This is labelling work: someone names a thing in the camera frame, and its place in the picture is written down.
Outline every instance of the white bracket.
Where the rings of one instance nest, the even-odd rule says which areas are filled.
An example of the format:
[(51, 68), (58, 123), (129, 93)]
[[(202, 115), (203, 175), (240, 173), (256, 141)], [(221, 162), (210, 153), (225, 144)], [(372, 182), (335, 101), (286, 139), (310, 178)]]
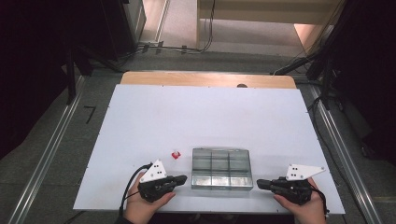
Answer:
[(163, 162), (156, 160), (154, 164), (145, 172), (145, 174), (140, 178), (140, 183), (146, 183), (153, 180), (159, 180), (166, 178), (166, 171), (163, 167)]
[(291, 164), (286, 174), (287, 180), (304, 180), (324, 172), (324, 167)]

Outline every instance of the hand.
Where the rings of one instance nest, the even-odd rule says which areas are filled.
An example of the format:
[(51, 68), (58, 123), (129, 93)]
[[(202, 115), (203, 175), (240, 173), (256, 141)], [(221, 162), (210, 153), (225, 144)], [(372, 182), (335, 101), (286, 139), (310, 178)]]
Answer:
[[(318, 188), (312, 178), (308, 178), (308, 182), (316, 189)], [(277, 194), (274, 196), (274, 199), (277, 200), (284, 208), (291, 211), (301, 224), (326, 223), (323, 211), (323, 201), (320, 199), (317, 192), (312, 191), (311, 201), (303, 205), (291, 203), (286, 198)]]
[[(128, 195), (138, 191), (137, 186), (139, 185), (139, 179), (143, 174), (144, 173), (140, 173), (137, 176), (134, 185), (128, 190)], [(149, 220), (155, 212), (162, 206), (166, 205), (174, 196), (174, 192), (169, 192), (163, 195), (161, 199), (153, 203), (149, 203), (142, 199), (139, 193), (136, 193), (134, 196), (128, 198), (124, 217), (134, 224), (149, 223)]]

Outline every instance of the gray floor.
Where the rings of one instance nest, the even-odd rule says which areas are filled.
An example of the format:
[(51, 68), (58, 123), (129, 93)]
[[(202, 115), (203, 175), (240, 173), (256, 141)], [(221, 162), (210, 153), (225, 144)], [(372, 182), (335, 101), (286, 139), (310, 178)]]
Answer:
[[(170, 70), (170, 71), (221, 71), (245, 74), (265, 74), (287, 64), (291, 58), (238, 53), (206, 52), (198, 55), (181, 54), (177, 51), (163, 50), (157, 54), (149, 50), (130, 58), (123, 66), (129, 70)], [(307, 105), (312, 104), (311, 85), (304, 84), (301, 76), (294, 76)], [(121, 74), (98, 68), (91, 77), (85, 77), (85, 86), (76, 111), (70, 120), (58, 150), (47, 171), (41, 187), (24, 223), (65, 223), (78, 211), (72, 207), (76, 199), (79, 182), (83, 177), (86, 165), (104, 119), (106, 108), (114, 91), (120, 83)], [(0, 223), (7, 223), (15, 209), (24, 186), (27, 184), (47, 143), (65, 109), (67, 92), (61, 94), (51, 105), (41, 120), (35, 125), (26, 140), (5, 158), (0, 160)], [(91, 110), (84, 106), (96, 106), (89, 123), (86, 123)], [(396, 220), (396, 202), (384, 200), (396, 196), (396, 168), (386, 161), (370, 161), (360, 153), (360, 142), (349, 125), (345, 115), (331, 102), (332, 114), (339, 125), (343, 137), (359, 168), (361, 177), (383, 223), (394, 223)], [(338, 186), (339, 194), (346, 209), (346, 223), (364, 223), (364, 220), (347, 189), (346, 183), (337, 172), (332, 162), (330, 151), (335, 162), (341, 166), (333, 150), (332, 140), (322, 119), (317, 113), (319, 131), (329, 145), (323, 145), (323, 152), (330, 166), (333, 179)], [(73, 223), (112, 223), (116, 212), (86, 212)], [(342, 216), (330, 216), (328, 223), (344, 223)]]

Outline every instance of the white table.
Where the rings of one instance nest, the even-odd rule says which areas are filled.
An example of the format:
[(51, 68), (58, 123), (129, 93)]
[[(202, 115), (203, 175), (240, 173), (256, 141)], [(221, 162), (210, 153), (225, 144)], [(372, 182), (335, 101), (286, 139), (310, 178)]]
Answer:
[[(248, 149), (253, 190), (192, 190), (194, 147)], [(325, 167), (314, 179), (330, 212), (345, 213), (298, 90), (118, 85), (74, 209), (117, 210), (133, 172), (157, 159), (169, 175), (188, 177), (162, 212), (288, 213), (255, 182), (286, 175), (296, 163)]]

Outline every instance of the floor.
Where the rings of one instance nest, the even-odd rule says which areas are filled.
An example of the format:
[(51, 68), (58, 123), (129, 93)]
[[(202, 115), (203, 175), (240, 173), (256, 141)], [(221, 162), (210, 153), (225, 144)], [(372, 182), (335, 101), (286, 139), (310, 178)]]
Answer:
[[(282, 32), (290, 34), (293, 32), (287, 26), (280, 27), (278, 29)], [(268, 45), (274, 45), (274, 42), (270, 41), (271, 38), (279, 39), (278, 36), (264, 38)], [(181, 46), (188, 41), (190, 40), (186, 39), (186, 42), (175, 41), (175, 43)], [(192, 55), (172, 50), (158, 52), (150, 49), (146, 53), (136, 54), (128, 58), (122, 68), (132, 71), (219, 71), (269, 74), (292, 62), (294, 56), (299, 53), (298, 51), (302, 50), (297, 48), (298, 45), (294, 45), (296, 50), (291, 49), (287, 44), (290, 41), (298, 43), (296, 36), (291, 37), (290, 35), (286, 39), (280, 38), (276, 41), (276, 44), (280, 46), (279, 48), (274, 47), (271, 51), (261, 50), (261, 53), (214, 50)], [(306, 105), (309, 106), (315, 99), (313, 90), (317, 85), (308, 83), (304, 78), (304, 72), (305, 68), (301, 67), (291, 74), (304, 97)], [(81, 214), (79, 211), (73, 210), (73, 204), (112, 92), (115, 85), (120, 83), (121, 76), (122, 74), (98, 67), (91, 77), (78, 77), (79, 100), (75, 102), (74, 106), (65, 105), (67, 91), (64, 91), (52, 103), (25, 141), (0, 160), (0, 198), (2, 201), (0, 203), (0, 223), (7, 223), (11, 217), (17, 217), (18, 214), (13, 213), (16, 207), (19, 207), (20, 199), (23, 198), (29, 198), (30, 201), (22, 200), (22, 202), (29, 203), (22, 210), (23, 213), (19, 216), (18, 223), (114, 222), (117, 216), (115, 211), (88, 211)], [(350, 125), (347, 116), (339, 109), (336, 102), (331, 101), (330, 107), (332, 118), (337, 124), (338, 131), (353, 158), (364, 186), (373, 199), (377, 213), (383, 223), (394, 223), (394, 220), (396, 220), (396, 188), (394, 188), (396, 186), (396, 178), (394, 178), (396, 168), (386, 161), (372, 161), (363, 157), (360, 139)], [(64, 112), (70, 112), (72, 116), (66, 120), (66, 126), (60, 127), (58, 124), (61, 119), (64, 119)], [(365, 223), (359, 209), (359, 203), (355, 200), (354, 191), (349, 189), (348, 181), (345, 181), (349, 179), (346, 172), (347, 168), (341, 162), (335, 150), (336, 145), (329, 134), (326, 120), (319, 112), (316, 113), (315, 118), (313, 123), (318, 124), (318, 133), (323, 136), (323, 138), (319, 138), (323, 146), (323, 153), (346, 209), (346, 214), (343, 216), (330, 216), (328, 223)], [(61, 128), (63, 128), (63, 138), (53, 139), (52, 134)], [(43, 155), (47, 155), (50, 160), (50, 162), (47, 162), (47, 167), (37, 166), (40, 164)], [(32, 178), (37, 172), (42, 174), (42, 179)], [(29, 191), (26, 187), (32, 185), (36, 188)], [(214, 222), (205, 219), (201, 223)]]

